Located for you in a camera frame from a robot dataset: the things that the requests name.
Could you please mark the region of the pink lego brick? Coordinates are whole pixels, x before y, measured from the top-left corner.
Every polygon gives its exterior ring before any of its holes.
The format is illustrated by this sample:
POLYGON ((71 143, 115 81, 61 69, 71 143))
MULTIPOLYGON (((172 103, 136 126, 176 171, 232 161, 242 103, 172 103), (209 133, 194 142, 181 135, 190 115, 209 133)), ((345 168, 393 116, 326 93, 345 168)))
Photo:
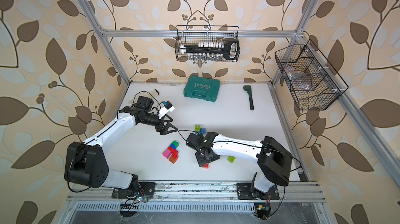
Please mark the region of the pink lego brick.
POLYGON ((164 152, 163 152, 163 156, 166 158, 166 159, 169 159, 171 156, 172 156, 172 151, 170 150, 170 149, 166 149, 164 152))

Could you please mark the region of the red long lego brick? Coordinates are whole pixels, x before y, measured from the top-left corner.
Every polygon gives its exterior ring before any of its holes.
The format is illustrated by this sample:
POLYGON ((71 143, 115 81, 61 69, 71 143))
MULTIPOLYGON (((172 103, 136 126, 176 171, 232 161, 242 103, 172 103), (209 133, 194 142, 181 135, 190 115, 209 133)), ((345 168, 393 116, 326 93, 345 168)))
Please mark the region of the red long lego brick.
POLYGON ((178 156, 178 154, 179 154, 179 152, 178 152, 175 148, 173 148, 172 146, 169 146, 169 147, 168 147, 168 150, 169 150, 170 153, 171 153, 172 155, 174 155, 174 156, 178 156))

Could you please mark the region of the lime green small lego brick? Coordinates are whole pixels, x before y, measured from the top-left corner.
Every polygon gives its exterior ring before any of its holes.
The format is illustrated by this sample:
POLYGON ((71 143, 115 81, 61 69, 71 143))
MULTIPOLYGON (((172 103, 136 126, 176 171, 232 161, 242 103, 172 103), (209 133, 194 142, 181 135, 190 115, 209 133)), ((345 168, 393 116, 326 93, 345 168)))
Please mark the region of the lime green small lego brick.
POLYGON ((227 158, 227 161, 228 161, 229 163, 232 164, 232 163, 235 161, 235 157, 229 156, 229 157, 227 158))

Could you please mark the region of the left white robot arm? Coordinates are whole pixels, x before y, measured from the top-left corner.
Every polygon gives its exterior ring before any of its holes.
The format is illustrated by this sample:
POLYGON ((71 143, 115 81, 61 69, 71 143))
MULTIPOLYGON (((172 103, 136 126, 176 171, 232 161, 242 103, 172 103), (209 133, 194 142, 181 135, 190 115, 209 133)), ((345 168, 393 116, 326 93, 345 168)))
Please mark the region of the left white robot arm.
POLYGON ((156 132, 167 135, 178 129, 168 115, 175 108, 170 101, 161 102, 157 112, 153 112, 154 101, 140 96, 131 106, 125 106, 113 122, 83 142, 69 145, 66 155, 64 179, 89 188, 116 188, 139 191, 138 177, 134 174, 110 169, 106 153, 130 129, 137 124, 155 127, 156 132))

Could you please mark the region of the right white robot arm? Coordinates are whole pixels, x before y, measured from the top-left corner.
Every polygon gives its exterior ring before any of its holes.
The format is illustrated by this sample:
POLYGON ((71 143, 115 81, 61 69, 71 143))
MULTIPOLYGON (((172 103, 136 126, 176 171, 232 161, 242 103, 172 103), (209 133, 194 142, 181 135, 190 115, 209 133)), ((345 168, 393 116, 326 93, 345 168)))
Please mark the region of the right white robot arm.
POLYGON ((176 137, 193 138, 180 149, 171 180, 245 181, 256 174, 260 190, 287 185, 293 162, 277 113, 266 111, 178 112, 176 137))

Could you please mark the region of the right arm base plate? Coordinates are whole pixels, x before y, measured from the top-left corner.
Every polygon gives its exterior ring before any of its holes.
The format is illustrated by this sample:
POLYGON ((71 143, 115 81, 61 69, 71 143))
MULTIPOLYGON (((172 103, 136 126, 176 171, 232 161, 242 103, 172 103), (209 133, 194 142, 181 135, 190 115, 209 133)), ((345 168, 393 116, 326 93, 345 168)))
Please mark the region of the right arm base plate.
POLYGON ((280 200, 276 185, 273 185, 267 192, 257 190, 251 183, 237 183, 236 189, 239 200, 280 200))

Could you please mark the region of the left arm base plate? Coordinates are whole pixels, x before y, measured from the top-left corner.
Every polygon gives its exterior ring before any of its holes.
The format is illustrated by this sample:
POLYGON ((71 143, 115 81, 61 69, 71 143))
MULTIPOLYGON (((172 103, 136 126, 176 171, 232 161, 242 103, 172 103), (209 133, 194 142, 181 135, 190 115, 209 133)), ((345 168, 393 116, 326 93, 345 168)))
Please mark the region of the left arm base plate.
POLYGON ((155 182, 138 182, 128 189, 115 188, 112 192, 112 199, 151 199, 155 193, 155 182))

